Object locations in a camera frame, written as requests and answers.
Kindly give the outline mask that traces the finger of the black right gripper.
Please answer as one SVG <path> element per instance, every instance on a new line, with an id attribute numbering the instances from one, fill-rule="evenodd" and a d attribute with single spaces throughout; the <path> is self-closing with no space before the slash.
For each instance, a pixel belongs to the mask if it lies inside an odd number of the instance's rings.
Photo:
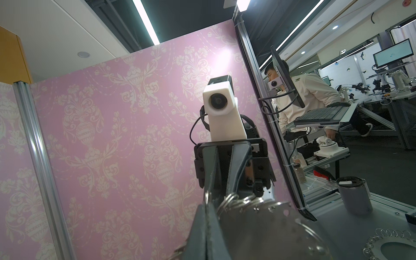
<path id="1" fill-rule="evenodd" d="M 203 149 L 204 162 L 204 196 L 206 202 L 219 205 L 222 202 L 221 168 L 217 146 L 207 146 Z"/>
<path id="2" fill-rule="evenodd" d="M 235 193 L 243 198 L 253 194 L 253 187 L 247 184 L 245 176 L 246 165 L 251 159 L 251 144 L 248 141 L 233 144 L 225 196 Z"/>

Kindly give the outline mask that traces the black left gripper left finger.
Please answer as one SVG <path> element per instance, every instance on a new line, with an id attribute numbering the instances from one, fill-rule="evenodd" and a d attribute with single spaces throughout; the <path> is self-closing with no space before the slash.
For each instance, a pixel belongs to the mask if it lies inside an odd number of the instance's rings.
<path id="1" fill-rule="evenodd" d="M 182 253 L 182 260 L 206 259 L 206 231 L 206 208 L 205 204 L 200 204 L 197 208 L 192 228 Z"/>

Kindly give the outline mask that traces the black monitor on arm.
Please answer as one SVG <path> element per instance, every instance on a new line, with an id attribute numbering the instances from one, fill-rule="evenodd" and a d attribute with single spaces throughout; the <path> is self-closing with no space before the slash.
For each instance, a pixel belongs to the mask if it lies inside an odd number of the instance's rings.
<path id="1" fill-rule="evenodd" d="M 279 78 L 282 81 L 282 84 L 285 87 L 286 92 L 283 94 L 279 94 L 274 96 L 274 98 L 282 98 L 284 96 L 289 96 L 291 99 L 291 105 L 295 105 L 300 108 L 305 108 L 305 104 L 302 100 L 302 98 L 299 95 L 299 92 L 297 91 L 290 75 L 289 70 L 284 66 L 284 63 L 282 59 L 279 56 L 279 53 L 277 52 L 276 48 L 272 45 L 270 47 L 271 53 L 272 53 L 272 60 L 273 65 L 276 71 L 278 71 Z"/>

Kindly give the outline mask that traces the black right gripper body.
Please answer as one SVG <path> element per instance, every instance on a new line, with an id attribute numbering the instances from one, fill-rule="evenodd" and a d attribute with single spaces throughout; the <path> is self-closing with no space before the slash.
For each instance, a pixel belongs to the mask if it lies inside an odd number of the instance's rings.
<path id="1" fill-rule="evenodd" d="M 213 198 L 261 197 L 276 181 L 263 138 L 200 143 L 194 152 L 199 186 Z"/>

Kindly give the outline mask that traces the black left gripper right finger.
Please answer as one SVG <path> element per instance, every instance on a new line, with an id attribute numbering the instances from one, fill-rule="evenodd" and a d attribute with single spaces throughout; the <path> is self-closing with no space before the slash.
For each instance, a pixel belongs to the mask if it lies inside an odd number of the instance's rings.
<path id="1" fill-rule="evenodd" d="M 230 260 L 216 209 L 212 203 L 206 204 L 206 254 L 208 260 Z"/>

